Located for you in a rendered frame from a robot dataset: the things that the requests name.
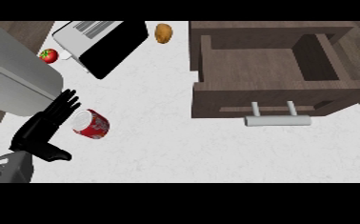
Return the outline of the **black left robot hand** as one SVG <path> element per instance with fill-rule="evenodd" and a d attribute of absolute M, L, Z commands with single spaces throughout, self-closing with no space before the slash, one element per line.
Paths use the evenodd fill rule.
<path fill-rule="evenodd" d="M 20 126 L 11 139 L 10 150 L 26 151 L 47 162 L 69 161 L 72 155 L 51 145 L 48 140 L 79 105 L 75 90 L 64 90 L 47 108 L 36 112 Z"/>

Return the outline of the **red can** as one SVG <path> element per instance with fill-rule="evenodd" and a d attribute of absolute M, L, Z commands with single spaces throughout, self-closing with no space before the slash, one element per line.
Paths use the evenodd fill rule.
<path fill-rule="evenodd" d="M 109 122 L 97 112 L 87 109 L 75 114 L 72 130 L 91 139 L 101 139 L 109 131 Z"/>

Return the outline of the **brown wooden drawer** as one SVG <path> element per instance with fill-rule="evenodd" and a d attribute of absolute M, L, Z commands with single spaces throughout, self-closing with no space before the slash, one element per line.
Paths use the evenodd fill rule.
<path fill-rule="evenodd" d="M 264 115 L 286 115 L 287 102 L 309 116 L 360 103 L 360 80 L 349 78 L 327 37 L 305 34 L 289 48 L 215 50 L 203 35 L 191 117 L 244 117 L 252 105 Z"/>

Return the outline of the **grey rounded appliance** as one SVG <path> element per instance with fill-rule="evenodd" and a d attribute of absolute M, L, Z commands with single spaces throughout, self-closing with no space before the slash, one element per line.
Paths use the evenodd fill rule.
<path fill-rule="evenodd" d="M 0 28 L 0 111 L 30 116 L 63 89 L 63 77 Z"/>

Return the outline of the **red tomato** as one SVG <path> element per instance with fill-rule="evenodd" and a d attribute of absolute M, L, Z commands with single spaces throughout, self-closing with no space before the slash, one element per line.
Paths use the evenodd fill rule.
<path fill-rule="evenodd" d="M 51 64 L 59 58 L 59 53 L 54 49 L 45 49 L 39 54 L 39 58 L 47 64 Z"/>

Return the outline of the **brown potato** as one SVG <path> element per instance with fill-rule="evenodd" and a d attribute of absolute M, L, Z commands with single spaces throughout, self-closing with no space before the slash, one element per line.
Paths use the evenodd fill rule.
<path fill-rule="evenodd" d="M 156 29 L 154 29 L 154 38 L 156 38 L 156 41 L 160 44 L 165 44 L 169 41 L 171 35 L 172 35 L 171 26 L 168 24 L 160 23 L 156 26 Z"/>

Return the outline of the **brown wooden cabinet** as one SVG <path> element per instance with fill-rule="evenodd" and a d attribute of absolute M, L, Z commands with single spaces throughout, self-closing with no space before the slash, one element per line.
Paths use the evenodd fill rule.
<path fill-rule="evenodd" d="M 190 21 L 190 71 L 197 70 L 202 36 L 210 37 L 213 50 L 289 49 L 303 34 L 323 34 L 334 44 L 352 28 L 351 21 Z"/>

